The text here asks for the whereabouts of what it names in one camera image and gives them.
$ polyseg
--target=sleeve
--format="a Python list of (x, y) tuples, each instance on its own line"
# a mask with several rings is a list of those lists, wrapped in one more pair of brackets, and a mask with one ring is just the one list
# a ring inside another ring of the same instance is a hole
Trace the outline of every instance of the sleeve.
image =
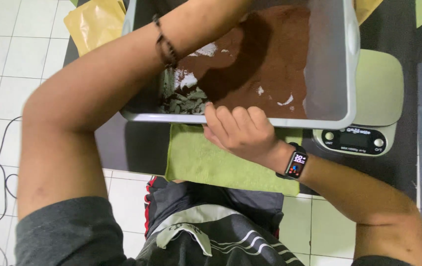
[(371, 255), (357, 258), (351, 266), (412, 266), (396, 258)]
[(122, 230), (102, 197), (75, 198), (36, 210), (19, 222), (16, 237), (20, 266), (120, 265), (126, 260)]

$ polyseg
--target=black beaded bracelet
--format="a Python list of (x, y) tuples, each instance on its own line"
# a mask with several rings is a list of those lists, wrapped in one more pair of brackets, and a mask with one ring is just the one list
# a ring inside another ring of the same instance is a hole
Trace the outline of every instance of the black beaded bracelet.
[[(159, 35), (157, 38), (157, 42), (155, 43), (155, 46), (157, 48), (157, 52), (160, 54), (160, 57), (162, 59), (163, 64), (165, 64), (166, 68), (176, 68), (178, 64), (178, 59), (176, 58), (175, 49), (173, 48), (173, 45), (170, 43), (170, 41), (163, 35), (162, 28), (160, 27), (160, 20), (158, 17), (158, 14), (155, 14), (153, 16), (153, 22), (158, 28)], [(165, 42), (168, 48), (168, 55), (164, 51), (162, 42)]]

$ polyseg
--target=watch face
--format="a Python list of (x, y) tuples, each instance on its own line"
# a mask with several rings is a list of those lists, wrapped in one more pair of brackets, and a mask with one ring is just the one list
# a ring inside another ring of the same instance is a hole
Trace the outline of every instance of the watch face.
[(287, 175), (292, 178), (299, 178), (303, 167), (305, 166), (307, 155), (300, 152), (294, 152), (291, 157), (291, 163), (287, 170)]

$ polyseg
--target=green cloth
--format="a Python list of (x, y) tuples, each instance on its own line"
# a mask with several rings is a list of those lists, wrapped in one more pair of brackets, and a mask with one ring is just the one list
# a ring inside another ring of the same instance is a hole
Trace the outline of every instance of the green cloth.
[[(301, 144), (303, 130), (275, 129), (280, 139)], [(202, 126), (172, 124), (165, 178), (245, 190), (280, 192), (295, 196), (299, 184), (275, 172), (221, 150), (203, 135)]]

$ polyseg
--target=scale button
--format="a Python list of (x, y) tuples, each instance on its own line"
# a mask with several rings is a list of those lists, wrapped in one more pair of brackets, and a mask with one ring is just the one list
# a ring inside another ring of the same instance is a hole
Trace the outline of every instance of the scale button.
[(325, 134), (325, 138), (330, 141), (334, 138), (334, 134), (332, 134), (331, 132), (328, 132)]
[(384, 145), (384, 141), (381, 139), (374, 140), (374, 145), (377, 147), (382, 147)]

